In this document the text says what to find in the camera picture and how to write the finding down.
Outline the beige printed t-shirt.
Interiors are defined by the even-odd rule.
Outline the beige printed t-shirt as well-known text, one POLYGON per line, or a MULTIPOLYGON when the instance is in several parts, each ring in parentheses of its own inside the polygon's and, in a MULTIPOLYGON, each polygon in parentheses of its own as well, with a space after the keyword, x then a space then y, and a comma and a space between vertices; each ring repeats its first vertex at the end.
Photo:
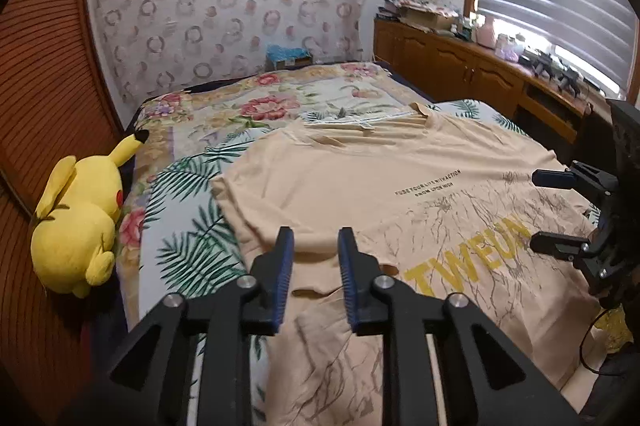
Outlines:
POLYGON ((213 193, 246 262, 281 227, 294 233, 291 293, 268 342, 268 423, 381 420, 382 344, 346 321, 343 227, 418 293, 468 296, 581 409, 596 379, 579 362, 604 357, 587 333, 599 307, 577 270, 529 248, 539 231, 592 231, 585 198, 530 179, 558 168, 524 135, 421 104, 358 123, 294 121, 255 141, 213 193))

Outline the wooden sideboard cabinet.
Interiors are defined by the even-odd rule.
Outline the wooden sideboard cabinet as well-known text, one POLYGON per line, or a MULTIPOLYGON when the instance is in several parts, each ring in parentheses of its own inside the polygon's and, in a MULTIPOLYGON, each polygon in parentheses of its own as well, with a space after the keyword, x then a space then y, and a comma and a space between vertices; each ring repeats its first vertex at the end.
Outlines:
POLYGON ((486 48, 377 19, 373 57, 435 102, 489 105, 565 164, 588 158, 590 106, 486 48))

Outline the floral leaf bed sheet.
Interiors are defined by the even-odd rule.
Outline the floral leaf bed sheet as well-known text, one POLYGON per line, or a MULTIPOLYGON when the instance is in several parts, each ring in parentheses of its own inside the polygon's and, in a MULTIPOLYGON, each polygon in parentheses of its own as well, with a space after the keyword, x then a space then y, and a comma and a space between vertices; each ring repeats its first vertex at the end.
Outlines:
MULTIPOLYGON (((170 291, 188 297, 213 293, 250 268, 216 201, 213 182, 255 141, 294 121, 358 123, 400 113, 412 104, 497 123, 529 138, 485 103, 432 104, 373 64, 264 74, 213 91, 179 91, 144 103, 136 125, 150 136, 137 153, 134 188, 119 236, 117 268, 129 322, 137 323, 170 291)), ((579 362, 596 379, 588 402, 598 394, 597 374, 625 328, 603 319, 599 308, 587 333, 601 337, 604 347, 600 363, 579 362)), ((259 425, 271 425, 265 395, 271 338, 254 338, 250 353, 252 411, 259 425)))

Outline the yellow Pikachu plush toy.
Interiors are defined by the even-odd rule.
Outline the yellow Pikachu plush toy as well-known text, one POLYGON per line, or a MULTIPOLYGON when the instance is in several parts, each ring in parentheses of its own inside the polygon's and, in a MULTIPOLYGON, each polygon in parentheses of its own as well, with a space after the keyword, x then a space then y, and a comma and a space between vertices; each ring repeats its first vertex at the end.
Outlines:
POLYGON ((119 168, 149 135, 134 131, 107 155, 66 156, 50 172, 30 239, 32 266, 48 290, 85 298, 111 277, 116 224, 125 200, 119 168))

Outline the purple small container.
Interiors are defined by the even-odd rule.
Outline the purple small container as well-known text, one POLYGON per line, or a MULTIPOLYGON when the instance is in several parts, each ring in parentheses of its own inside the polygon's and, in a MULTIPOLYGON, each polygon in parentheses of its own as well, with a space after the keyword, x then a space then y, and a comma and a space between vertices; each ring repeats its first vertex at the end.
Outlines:
POLYGON ((498 34, 495 45, 495 56, 501 60, 516 63, 518 61, 518 40, 507 34, 498 34))

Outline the pink bottle on cabinet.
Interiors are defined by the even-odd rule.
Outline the pink bottle on cabinet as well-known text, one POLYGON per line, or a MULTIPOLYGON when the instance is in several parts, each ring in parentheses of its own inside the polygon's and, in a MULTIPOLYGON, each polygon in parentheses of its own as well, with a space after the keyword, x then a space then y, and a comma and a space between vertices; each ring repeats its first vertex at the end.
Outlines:
POLYGON ((495 17, 487 15, 484 17, 484 24, 476 24, 475 27, 476 43, 483 48, 491 48, 493 50, 496 47, 496 30, 495 30, 495 17))

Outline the cardboard box with papers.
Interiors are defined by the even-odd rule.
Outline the cardboard box with papers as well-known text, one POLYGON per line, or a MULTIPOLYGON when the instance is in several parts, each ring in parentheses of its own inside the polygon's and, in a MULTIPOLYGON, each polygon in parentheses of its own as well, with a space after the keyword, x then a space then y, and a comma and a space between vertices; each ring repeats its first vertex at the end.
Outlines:
POLYGON ((419 0, 382 0, 384 8, 406 25, 428 30, 449 30, 459 14, 431 2, 419 0))

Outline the brown louvered wardrobe door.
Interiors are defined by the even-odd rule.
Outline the brown louvered wardrobe door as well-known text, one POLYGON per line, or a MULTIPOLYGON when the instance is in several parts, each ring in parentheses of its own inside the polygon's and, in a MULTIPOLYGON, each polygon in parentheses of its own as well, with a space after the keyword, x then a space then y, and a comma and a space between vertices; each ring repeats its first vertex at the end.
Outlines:
POLYGON ((122 124, 99 71, 86 0, 1 12, 1 367, 44 422, 91 374, 86 324, 67 324, 30 259, 30 220, 66 155, 105 154, 122 124))

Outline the blue item on box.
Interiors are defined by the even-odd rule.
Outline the blue item on box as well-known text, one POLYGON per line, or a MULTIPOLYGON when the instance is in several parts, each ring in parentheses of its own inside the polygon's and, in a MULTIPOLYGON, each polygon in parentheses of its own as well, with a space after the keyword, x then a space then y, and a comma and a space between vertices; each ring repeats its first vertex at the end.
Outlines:
POLYGON ((266 51, 265 71, 302 68, 311 65, 313 61, 306 48, 270 44, 266 51))

